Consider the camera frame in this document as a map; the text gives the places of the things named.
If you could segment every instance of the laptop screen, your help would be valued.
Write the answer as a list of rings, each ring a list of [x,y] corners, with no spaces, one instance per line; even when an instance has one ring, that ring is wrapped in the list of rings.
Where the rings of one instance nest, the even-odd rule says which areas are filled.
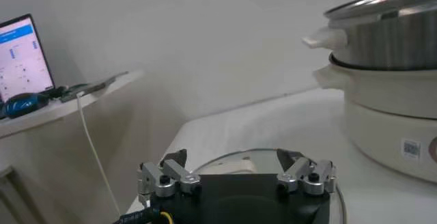
[[[0,97],[54,88],[30,15],[0,25]]]

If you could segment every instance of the white appliance body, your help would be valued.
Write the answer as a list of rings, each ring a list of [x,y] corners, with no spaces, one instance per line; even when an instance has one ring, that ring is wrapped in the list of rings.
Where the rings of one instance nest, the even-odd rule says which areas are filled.
[[[375,110],[437,119],[437,70],[355,70],[330,64],[313,73],[324,89]]]
[[[369,157],[437,182],[437,120],[405,117],[345,99],[346,134]]]

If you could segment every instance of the white shelf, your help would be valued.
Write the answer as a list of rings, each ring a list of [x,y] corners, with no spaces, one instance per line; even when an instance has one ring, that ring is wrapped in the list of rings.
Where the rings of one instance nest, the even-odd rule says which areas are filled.
[[[117,77],[114,83],[110,84],[108,87],[83,96],[81,98],[82,107],[86,107],[115,90],[140,79],[143,74],[143,71],[139,70]],[[62,103],[59,100],[54,100],[50,102],[48,106],[38,111],[34,111],[15,119],[5,118],[0,120],[0,139],[29,128],[61,119],[77,110],[77,101],[75,99],[65,103]]]

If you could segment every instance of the black cable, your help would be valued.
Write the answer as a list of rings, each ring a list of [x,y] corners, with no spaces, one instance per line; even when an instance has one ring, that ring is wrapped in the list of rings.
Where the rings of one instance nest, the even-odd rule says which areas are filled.
[[[114,224],[145,224],[157,218],[160,218],[158,209],[146,208],[130,214],[123,214]]]

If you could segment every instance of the white cooking pot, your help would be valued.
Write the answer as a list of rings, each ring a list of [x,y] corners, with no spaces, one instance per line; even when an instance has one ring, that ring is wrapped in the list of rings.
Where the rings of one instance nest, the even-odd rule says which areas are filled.
[[[313,75],[322,88],[341,89],[347,99],[365,107],[437,119],[437,70],[355,70],[330,64]]]

